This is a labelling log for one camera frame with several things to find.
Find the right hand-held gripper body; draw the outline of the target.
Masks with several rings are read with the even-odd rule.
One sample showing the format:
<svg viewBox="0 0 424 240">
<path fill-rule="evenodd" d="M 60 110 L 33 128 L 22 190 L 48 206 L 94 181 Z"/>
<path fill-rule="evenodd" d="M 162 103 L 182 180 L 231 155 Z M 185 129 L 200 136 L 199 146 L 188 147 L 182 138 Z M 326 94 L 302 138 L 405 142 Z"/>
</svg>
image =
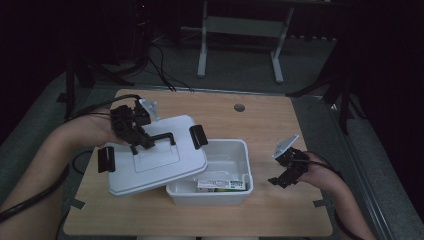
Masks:
<svg viewBox="0 0 424 240">
<path fill-rule="evenodd" d="M 289 166 L 284 167 L 285 171 L 280 176 L 289 179 L 291 184 L 296 184 L 297 180 L 308 171 L 309 157 L 302 151 L 292 147 L 298 138 L 299 135 L 295 134 L 292 137 L 279 141 L 272 155 L 275 160 L 281 155 L 290 158 Z"/>
</svg>

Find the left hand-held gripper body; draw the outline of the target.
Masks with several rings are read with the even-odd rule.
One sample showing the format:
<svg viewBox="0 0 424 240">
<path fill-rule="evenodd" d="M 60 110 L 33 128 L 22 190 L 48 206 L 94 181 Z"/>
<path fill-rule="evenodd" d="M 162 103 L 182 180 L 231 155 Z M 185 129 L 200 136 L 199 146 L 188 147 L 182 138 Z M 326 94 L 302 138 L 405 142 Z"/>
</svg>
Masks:
<svg viewBox="0 0 424 240">
<path fill-rule="evenodd" d="M 122 105 L 112 109 L 110 119 L 115 135 L 126 142 L 135 142 L 136 132 L 146 132 L 144 126 L 151 124 L 150 114 L 141 104 L 141 98 L 135 100 L 133 108 Z"/>
</svg>

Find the white lid with black latches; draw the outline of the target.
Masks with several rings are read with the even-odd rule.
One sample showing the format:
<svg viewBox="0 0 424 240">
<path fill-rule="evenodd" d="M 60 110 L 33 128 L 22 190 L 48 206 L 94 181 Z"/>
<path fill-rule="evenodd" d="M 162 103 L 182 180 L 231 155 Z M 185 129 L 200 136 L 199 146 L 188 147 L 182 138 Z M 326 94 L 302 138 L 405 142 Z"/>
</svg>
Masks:
<svg viewBox="0 0 424 240">
<path fill-rule="evenodd" d="M 187 115 L 161 119 L 144 126 L 151 136 L 171 133 L 156 140 L 149 149 L 138 148 L 133 155 L 129 146 L 108 143 L 98 151 L 98 172 L 108 173 L 109 192 L 131 195 L 164 186 L 170 182 L 203 172 L 207 158 L 203 128 Z"/>
</svg>

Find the white plastic storage box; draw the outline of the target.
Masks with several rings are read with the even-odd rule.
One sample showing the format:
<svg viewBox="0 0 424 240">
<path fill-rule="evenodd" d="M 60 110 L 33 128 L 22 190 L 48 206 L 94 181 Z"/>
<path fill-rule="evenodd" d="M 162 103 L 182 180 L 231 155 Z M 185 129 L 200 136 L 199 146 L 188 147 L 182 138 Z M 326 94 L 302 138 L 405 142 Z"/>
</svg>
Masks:
<svg viewBox="0 0 424 240">
<path fill-rule="evenodd" d="M 254 189 L 246 143 L 240 139 L 211 139 L 203 147 L 206 170 L 166 186 L 168 195 L 179 206 L 240 205 Z M 239 192 L 198 192 L 197 181 L 204 179 L 239 180 L 247 189 Z"/>
</svg>

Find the green and white medicine box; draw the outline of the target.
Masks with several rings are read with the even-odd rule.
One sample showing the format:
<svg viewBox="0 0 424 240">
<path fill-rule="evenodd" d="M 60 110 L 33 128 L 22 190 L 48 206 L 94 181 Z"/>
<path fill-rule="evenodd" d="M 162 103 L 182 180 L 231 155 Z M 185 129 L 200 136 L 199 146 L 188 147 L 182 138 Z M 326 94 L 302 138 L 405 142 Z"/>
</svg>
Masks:
<svg viewBox="0 0 424 240">
<path fill-rule="evenodd" d="M 198 192 L 239 192 L 246 189 L 246 183 L 239 180 L 204 179 L 197 181 Z"/>
</svg>

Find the person's right hand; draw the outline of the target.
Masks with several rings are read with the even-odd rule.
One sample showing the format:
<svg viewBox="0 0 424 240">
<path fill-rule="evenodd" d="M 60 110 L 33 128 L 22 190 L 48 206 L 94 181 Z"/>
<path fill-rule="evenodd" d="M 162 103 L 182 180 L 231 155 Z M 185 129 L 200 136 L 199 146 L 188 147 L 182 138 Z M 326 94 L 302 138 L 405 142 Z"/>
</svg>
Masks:
<svg viewBox="0 0 424 240">
<path fill-rule="evenodd" d="M 337 188 L 338 176 L 325 163 L 312 160 L 308 164 L 308 171 L 299 178 L 299 181 L 332 193 Z"/>
</svg>

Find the person's left hand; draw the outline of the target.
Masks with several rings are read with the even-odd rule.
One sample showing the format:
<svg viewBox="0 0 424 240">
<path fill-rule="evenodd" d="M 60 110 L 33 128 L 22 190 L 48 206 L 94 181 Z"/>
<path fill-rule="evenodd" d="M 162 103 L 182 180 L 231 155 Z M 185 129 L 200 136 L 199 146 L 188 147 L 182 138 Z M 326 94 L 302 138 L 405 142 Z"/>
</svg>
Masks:
<svg viewBox="0 0 424 240">
<path fill-rule="evenodd" d="M 72 139 L 80 146 L 102 148 L 107 143 L 128 146 L 129 143 L 118 137 L 112 130 L 110 111 L 96 110 L 68 122 Z"/>
</svg>

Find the black tripod stand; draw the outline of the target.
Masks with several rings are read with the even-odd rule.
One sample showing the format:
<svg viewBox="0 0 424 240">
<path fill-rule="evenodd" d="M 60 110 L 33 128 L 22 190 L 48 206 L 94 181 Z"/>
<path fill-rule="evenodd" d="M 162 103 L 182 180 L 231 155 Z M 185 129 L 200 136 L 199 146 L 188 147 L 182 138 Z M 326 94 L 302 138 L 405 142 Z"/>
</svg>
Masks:
<svg viewBox="0 0 424 240">
<path fill-rule="evenodd" d="M 355 44 L 356 41 L 346 34 L 341 35 L 316 81 L 298 91 L 287 94 L 287 97 L 298 98 L 327 85 L 323 101 L 326 104 L 335 104 L 338 99 L 341 99 L 338 124 L 345 135 L 348 135 L 347 120 L 352 84 L 360 65 L 360 53 Z"/>
<path fill-rule="evenodd" d="M 75 79 L 84 88 L 92 88 L 95 84 L 91 72 L 95 70 L 108 80 L 123 86 L 133 86 L 133 83 L 121 78 L 118 74 L 108 70 L 106 67 L 82 54 L 78 49 L 67 48 L 66 56 L 66 71 L 65 71 L 65 92 L 59 96 L 59 99 L 66 104 L 65 118 L 71 116 L 75 110 Z"/>
</svg>

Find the grey metal stand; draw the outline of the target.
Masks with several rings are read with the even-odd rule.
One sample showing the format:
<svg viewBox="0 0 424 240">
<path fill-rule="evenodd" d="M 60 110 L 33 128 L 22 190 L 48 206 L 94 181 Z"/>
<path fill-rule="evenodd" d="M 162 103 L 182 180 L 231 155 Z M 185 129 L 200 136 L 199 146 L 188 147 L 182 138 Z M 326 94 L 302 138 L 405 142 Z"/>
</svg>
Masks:
<svg viewBox="0 0 424 240">
<path fill-rule="evenodd" d="M 277 84 L 282 84 L 284 82 L 284 77 L 279 57 L 287 37 L 293 14 L 294 8 L 289 7 L 283 21 L 214 16 L 208 13 L 208 0 L 203 0 L 201 48 L 197 67 L 197 77 L 204 78 L 206 76 L 208 33 L 270 37 L 278 40 L 277 47 L 270 52 L 270 59 L 275 81 Z"/>
</svg>

